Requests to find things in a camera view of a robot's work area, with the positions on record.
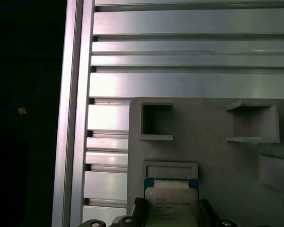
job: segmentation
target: reflective metal surface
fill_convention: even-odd
[[[216,98],[282,98],[284,99],[284,74],[216,74],[216,73],[92,73],[89,96],[95,97],[216,97]],[[98,129],[122,129],[128,127],[122,116],[125,107],[91,109],[98,113],[109,110],[109,119],[90,119]],[[113,122],[118,114],[122,119]]]
[[[127,151],[127,148],[128,140],[125,139],[87,138],[89,150]]]
[[[74,46],[80,40],[69,41],[77,37],[70,31],[80,23],[82,1],[68,4],[63,73],[75,74]],[[53,217],[53,226],[77,227],[93,218],[110,224],[125,214],[117,207],[126,203],[130,99],[284,99],[284,1],[86,0],[78,87],[72,81],[62,89],[71,95],[61,96],[59,130],[74,126],[67,117],[77,111],[76,131],[74,155],[69,148],[74,130],[58,133],[63,145],[57,145],[55,197],[62,202],[55,205],[54,198],[54,207],[70,205],[63,188],[70,186],[67,176],[73,171],[71,224],[60,225]],[[93,105],[87,107],[88,96]],[[66,148],[68,153],[58,154]],[[83,207],[83,198],[89,206]]]
[[[284,55],[108,55],[92,56],[94,66],[284,67]]]
[[[195,54],[284,54],[284,40],[159,40],[94,42],[92,51],[93,54],[155,54],[161,52],[182,54],[187,52]]]
[[[83,207],[83,221],[85,222],[90,219],[99,219],[106,223],[107,226],[111,225],[113,220],[126,214],[125,208],[111,208],[111,207]]]
[[[89,73],[90,73],[90,38],[93,25],[93,0],[85,0],[83,3],[80,67],[78,79],[76,127],[74,159],[71,189],[71,220],[70,227],[77,227],[83,217],[83,189],[84,161],[86,154],[86,127],[88,112]]]
[[[93,32],[94,35],[252,33],[284,34],[284,9],[97,12]]]
[[[126,116],[129,116],[129,108],[125,105],[89,105],[88,130],[127,131]]]
[[[127,152],[88,151],[85,162],[86,164],[127,166]]]
[[[198,2],[206,2],[206,3],[248,3],[255,2],[256,0],[96,0],[95,5],[136,5],[136,4],[172,4],[172,3],[198,3]],[[270,0],[272,2],[280,2],[279,0]]]
[[[82,1],[68,0],[53,190],[52,227],[69,227]]]
[[[127,174],[86,172],[84,198],[126,201]]]

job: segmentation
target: gray plastic tray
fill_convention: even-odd
[[[260,154],[278,157],[278,173],[284,173],[284,100],[135,98],[128,214],[143,196],[151,166],[151,177],[199,178],[200,199],[208,199],[221,218],[242,227],[284,227],[283,175],[269,178],[275,166],[259,165]]]

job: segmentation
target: square cutout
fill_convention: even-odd
[[[226,141],[279,143],[277,106],[269,102],[239,101],[229,105],[233,114],[233,137]]]
[[[142,140],[173,140],[172,103],[143,103],[141,109]]]

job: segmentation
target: dark background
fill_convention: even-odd
[[[49,227],[66,0],[21,1],[0,0],[0,221]]]

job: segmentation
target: metal frame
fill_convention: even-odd
[[[75,150],[73,159],[72,191],[71,191],[71,227],[82,223],[84,200],[84,177],[86,156],[87,111],[89,99],[89,78],[91,58],[91,37],[93,27],[94,0],[83,3],[81,51],[78,80],[78,96],[75,126]]]
[[[83,0],[68,0],[53,191],[52,227],[69,227]]]
[[[251,18],[240,9],[252,9],[252,4],[243,7],[239,4],[241,0],[227,2],[238,5],[224,4],[223,7],[238,8],[236,12],[240,11],[241,18]],[[260,8],[265,8],[265,1],[256,2],[261,3]],[[273,23],[274,20],[268,23],[273,26],[273,31],[267,29],[269,26],[263,26],[262,20],[254,26],[245,26],[237,13],[231,13],[236,15],[236,20],[223,27],[223,20],[217,20],[221,18],[217,17],[221,10],[207,14],[210,21],[222,26],[221,30],[208,23],[197,30],[190,29],[190,23],[183,24],[183,17],[188,18],[186,22],[196,15],[199,15],[198,21],[204,17],[204,10],[198,12],[195,3],[200,3],[202,9],[211,9],[211,5],[216,9],[220,0],[206,4],[202,0],[68,0],[53,227],[77,227],[83,220],[94,217],[111,221],[115,216],[125,214],[126,184],[120,182],[124,182],[127,172],[128,104],[131,98],[284,98],[284,28],[277,25],[284,21],[284,9],[277,9],[278,0],[271,2],[275,6],[268,11],[244,11],[258,18],[255,11],[266,15],[263,18],[270,18],[272,12],[280,11],[278,23]],[[194,14],[177,12],[192,9]],[[167,19],[172,23],[159,25]],[[183,31],[188,32],[192,40],[182,37]],[[193,38],[204,31],[208,35],[218,35],[219,39]],[[270,36],[271,33],[277,37],[265,42],[233,37],[230,42],[224,40],[225,31],[230,36],[243,32],[251,37]],[[92,36],[97,37],[93,44]],[[191,70],[192,66],[202,67]],[[91,73],[92,67],[97,70]],[[95,102],[88,106],[89,97]],[[87,138],[87,130],[93,131],[92,137]],[[87,174],[86,165],[90,167]],[[105,185],[106,190],[102,190],[101,185]],[[84,197],[89,199],[85,206]]]

